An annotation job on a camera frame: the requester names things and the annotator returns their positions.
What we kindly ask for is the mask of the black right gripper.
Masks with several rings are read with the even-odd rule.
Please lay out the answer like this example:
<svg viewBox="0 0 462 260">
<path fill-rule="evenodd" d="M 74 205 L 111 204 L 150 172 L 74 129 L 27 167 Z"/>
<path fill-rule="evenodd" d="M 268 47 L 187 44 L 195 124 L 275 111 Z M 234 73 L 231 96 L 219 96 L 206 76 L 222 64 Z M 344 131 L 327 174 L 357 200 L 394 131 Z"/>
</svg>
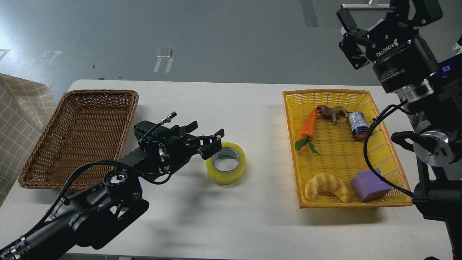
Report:
<svg viewBox="0 0 462 260">
<path fill-rule="evenodd" d="M 419 28 L 440 20 L 438 0 L 391 0 L 386 16 L 363 30 L 348 9 L 338 10 L 343 35 L 340 49 L 354 69 L 373 64 L 386 93 L 415 85 L 433 75 L 439 64 Z"/>
</svg>

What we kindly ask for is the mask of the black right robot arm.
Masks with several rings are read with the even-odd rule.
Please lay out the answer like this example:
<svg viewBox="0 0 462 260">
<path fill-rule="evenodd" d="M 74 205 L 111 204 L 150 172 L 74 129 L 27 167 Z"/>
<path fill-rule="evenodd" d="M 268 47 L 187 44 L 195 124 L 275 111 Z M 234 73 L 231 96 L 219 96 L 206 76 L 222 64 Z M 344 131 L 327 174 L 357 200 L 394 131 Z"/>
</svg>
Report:
<svg viewBox="0 0 462 260">
<path fill-rule="evenodd" d="M 345 32 L 339 43 L 355 69 L 370 62 L 386 93 L 402 94 L 399 105 L 388 105 L 373 119 L 363 156 L 371 170 L 367 143 L 373 130 L 394 111 L 424 113 L 429 125 L 420 132 L 391 135 L 393 143 L 414 152 L 419 182 L 413 191 L 392 184 L 411 197 L 424 219 L 446 224 L 454 260 L 461 259 L 461 180 L 451 180 L 444 167 L 461 160 L 461 54 L 438 62 L 419 28 L 442 18 L 437 0 L 391 0 L 386 16 L 373 28 L 358 28 L 347 8 L 337 17 Z"/>
</svg>

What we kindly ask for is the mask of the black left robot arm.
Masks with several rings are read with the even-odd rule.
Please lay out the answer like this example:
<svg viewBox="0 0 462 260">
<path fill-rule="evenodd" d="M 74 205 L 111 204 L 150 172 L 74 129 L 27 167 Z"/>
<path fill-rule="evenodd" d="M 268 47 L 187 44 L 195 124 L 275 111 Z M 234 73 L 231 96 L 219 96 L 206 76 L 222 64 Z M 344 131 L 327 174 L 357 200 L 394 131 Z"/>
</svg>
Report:
<svg viewBox="0 0 462 260">
<path fill-rule="evenodd" d="M 141 179 L 165 184 L 193 155 L 207 160 L 222 149 L 224 129 L 195 136 L 197 121 L 165 127 L 175 116 L 134 125 L 138 147 L 117 161 L 76 168 L 38 223 L 1 249 L 1 259 L 56 260 L 74 246 L 99 250 L 148 210 Z"/>
</svg>

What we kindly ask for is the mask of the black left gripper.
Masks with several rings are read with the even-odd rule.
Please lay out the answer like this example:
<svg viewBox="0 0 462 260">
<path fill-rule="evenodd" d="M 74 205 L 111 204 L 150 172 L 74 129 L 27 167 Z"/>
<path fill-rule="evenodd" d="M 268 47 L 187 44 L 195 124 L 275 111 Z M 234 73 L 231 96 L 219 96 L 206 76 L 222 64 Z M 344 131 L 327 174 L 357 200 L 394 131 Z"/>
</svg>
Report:
<svg viewBox="0 0 462 260">
<path fill-rule="evenodd" d="M 222 149 L 221 139 L 225 136 L 224 129 L 218 130 L 213 135 L 192 135 L 191 132 L 197 128 L 198 122 L 192 122 L 185 126 L 175 125 L 170 129 L 167 155 L 171 172 L 177 172 L 185 166 L 193 155 L 199 154 L 203 160 L 207 160 Z"/>
</svg>

